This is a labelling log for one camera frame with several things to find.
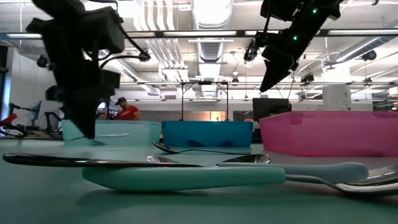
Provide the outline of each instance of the plastic handle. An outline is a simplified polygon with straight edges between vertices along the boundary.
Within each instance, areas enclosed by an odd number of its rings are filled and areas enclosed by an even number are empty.
[[[277,167],[84,168],[83,178],[114,190],[156,192],[281,184],[285,171]]]
[[[245,162],[222,162],[219,167],[279,167],[286,174],[309,175],[319,177],[332,184],[348,183],[364,180],[369,177],[366,165],[357,162],[313,166],[313,165],[288,165],[288,164],[255,164]]]

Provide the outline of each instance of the blue bin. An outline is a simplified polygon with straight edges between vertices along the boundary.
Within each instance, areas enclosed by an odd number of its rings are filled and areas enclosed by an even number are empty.
[[[97,120],[95,136],[103,134],[129,134],[125,137],[97,138],[95,140],[107,146],[148,146],[151,141],[159,142],[162,128],[153,121],[108,121]],[[62,121],[65,146],[90,146],[93,141],[87,138],[69,141],[83,136],[80,130],[70,121]]]
[[[163,121],[163,143],[170,147],[249,147],[253,122]]]

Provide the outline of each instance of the blue plastic container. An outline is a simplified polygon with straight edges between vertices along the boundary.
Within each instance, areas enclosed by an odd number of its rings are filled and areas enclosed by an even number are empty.
[[[108,121],[97,120],[95,136],[104,134],[129,134],[125,137],[97,138],[107,146],[148,146],[151,141],[159,142],[162,128],[153,121]],[[70,121],[62,121],[63,141],[66,146],[92,146],[93,140],[87,138],[69,141],[83,136],[80,130]]]
[[[253,122],[163,121],[163,143],[170,147],[249,147]]]

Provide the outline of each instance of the desk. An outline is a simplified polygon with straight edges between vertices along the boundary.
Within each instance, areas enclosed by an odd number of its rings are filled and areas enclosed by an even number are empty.
[[[46,153],[144,161],[165,156],[154,147],[63,147],[62,142],[1,140],[0,152]],[[252,146],[253,153],[262,146]],[[180,162],[213,165],[235,156],[169,155]],[[269,152],[273,163],[363,162],[369,168],[396,158],[305,158]],[[288,183],[192,190],[163,194],[122,194],[87,182],[79,168],[29,167],[0,161],[0,223],[397,223],[398,197],[354,199],[324,185]]]

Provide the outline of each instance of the pink bin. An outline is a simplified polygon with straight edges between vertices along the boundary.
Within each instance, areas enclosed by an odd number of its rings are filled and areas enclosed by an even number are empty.
[[[265,150],[292,156],[398,157],[398,113],[294,111],[260,119]]]

